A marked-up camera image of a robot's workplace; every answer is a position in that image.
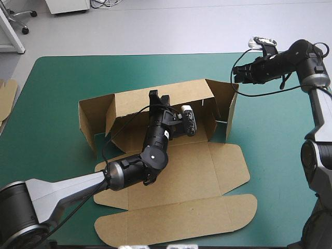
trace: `green mat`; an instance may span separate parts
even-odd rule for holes
[[[100,156],[96,160],[79,130],[79,100],[199,78],[229,81],[230,68],[239,55],[38,59],[0,137],[0,185],[29,178],[58,181],[93,171],[102,160]],[[257,56],[248,54],[241,63]],[[279,84],[242,85],[240,90],[266,92],[278,90]],[[297,84],[293,76],[286,87]],[[313,127],[309,98],[300,90],[260,98],[239,96],[228,142],[241,146],[251,180],[231,194],[254,194],[258,199],[256,216],[239,231],[182,242],[283,246],[298,241],[315,203],[300,162],[303,138]],[[217,131],[212,141],[219,142],[220,136]],[[100,148],[103,135],[96,140]],[[120,151],[113,148],[108,153],[114,156]],[[59,244],[102,244],[94,221],[116,212],[121,210],[89,200],[52,238]]]

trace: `cardboard sheet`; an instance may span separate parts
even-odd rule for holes
[[[215,197],[103,216],[94,227],[111,246],[150,245],[238,230],[256,209],[253,195]]]
[[[110,132],[112,136],[123,129],[112,142],[125,154],[111,160],[139,154],[149,123],[148,109],[123,126],[149,104],[150,90],[158,90],[159,97],[169,95],[175,109],[190,105],[196,135],[169,141],[169,162],[155,183],[94,196],[98,204],[128,210],[100,217],[95,223],[99,237],[112,246],[154,244],[231,232],[248,224],[256,213],[256,198],[223,196],[250,179],[241,148],[208,142],[217,125],[224,126],[226,139],[230,132],[237,94],[229,83],[198,79],[81,100],[80,129],[90,147],[96,153],[95,134]],[[104,167],[100,163],[95,170]]]
[[[254,217],[257,209],[254,196],[222,196],[250,179],[238,145],[211,142],[177,145],[169,147],[168,154],[168,166],[152,185],[136,184],[94,196],[98,204],[129,210],[96,221],[97,234],[105,243],[153,244],[230,232]],[[105,163],[100,163],[95,170],[104,167]],[[117,227],[117,232],[109,227]],[[144,233],[137,227],[144,227]]]
[[[7,83],[0,79],[0,127],[2,122],[9,116],[17,91],[17,82],[13,79]]]

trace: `white cabinet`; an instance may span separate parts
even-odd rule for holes
[[[90,0],[46,0],[46,3],[52,14],[90,8]]]

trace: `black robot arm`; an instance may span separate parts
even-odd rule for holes
[[[106,189],[153,183],[168,163],[168,141],[192,136],[196,122],[190,106],[175,113],[170,97],[150,91],[149,125],[140,154],[109,162],[104,171],[50,183],[30,179],[0,189],[0,249],[30,249],[59,225],[64,209]]]
[[[332,98],[323,54],[315,44],[298,40],[282,53],[276,43],[255,37],[263,57],[233,69],[235,82],[264,84],[296,72],[301,88],[309,95],[315,128],[309,132],[301,149],[301,161],[309,187],[318,196],[317,203],[303,228],[300,242],[291,249],[332,248]]]

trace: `chair wheel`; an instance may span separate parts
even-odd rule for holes
[[[22,29],[22,33],[23,33],[23,35],[27,35],[29,33],[29,29],[27,29],[27,28],[24,27]]]
[[[32,17],[36,17],[37,16],[37,12],[35,12],[34,10],[30,13],[30,16]]]

